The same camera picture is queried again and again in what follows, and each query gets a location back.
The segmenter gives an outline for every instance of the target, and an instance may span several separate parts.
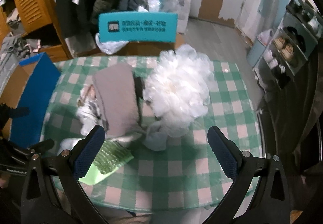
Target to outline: blue box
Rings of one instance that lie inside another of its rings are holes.
[[[113,12],[99,15],[100,42],[176,40],[177,14],[166,12]]]
[[[10,141],[23,148],[39,142],[46,109],[59,76],[58,69],[46,53],[19,62],[4,89],[4,95],[1,95],[1,101],[5,100],[4,103],[10,107],[28,107],[30,114],[12,119],[11,128],[8,126]],[[16,94],[10,96],[12,90],[16,90]]]

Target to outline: green and white tablecloth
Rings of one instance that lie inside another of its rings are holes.
[[[42,138],[55,140],[56,154],[65,138],[80,137],[81,124],[75,116],[76,99],[84,84],[100,69],[117,62],[134,67],[136,76],[146,77],[157,65],[157,57],[83,57],[57,63],[61,77],[49,103]],[[154,152],[141,143],[131,149],[134,159],[102,182],[82,184],[91,201],[101,206],[134,212],[155,212],[217,205],[232,180],[225,177],[206,140],[207,130],[217,125],[241,150],[261,154],[256,115],[245,84],[234,63],[212,61],[214,89],[208,114],[196,119],[182,138],[168,139],[167,149]],[[142,125],[155,117],[140,103]],[[249,194],[256,188],[253,181]]]

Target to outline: screw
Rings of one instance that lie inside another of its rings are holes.
[[[37,158],[39,158],[38,154],[33,154],[33,156],[31,157],[33,160],[36,160]]]
[[[68,156],[69,155],[69,150],[68,149],[63,150],[61,155],[62,156]]]
[[[246,150],[244,150],[244,151],[242,151],[242,155],[244,156],[244,157],[250,157],[250,152],[249,151],[246,151]]]
[[[273,155],[273,160],[278,162],[279,161],[279,156]]]

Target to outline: brown patch on door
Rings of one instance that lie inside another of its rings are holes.
[[[230,27],[235,26],[235,20],[229,18],[224,20],[219,17],[223,5],[223,0],[202,0],[198,17],[201,19],[218,22]]]

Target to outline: shoe rack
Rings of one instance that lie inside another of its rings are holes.
[[[314,17],[319,26],[317,30],[309,24]],[[304,0],[289,1],[280,25],[253,68],[255,78],[264,89],[267,100],[270,100],[270,93],[282,90],[294,80],[294,76],[317,45],[322,31],[323,18],[310,3]],[[272,59],[278,62],[275,68],[273,66],[277,63],[271,62]]]

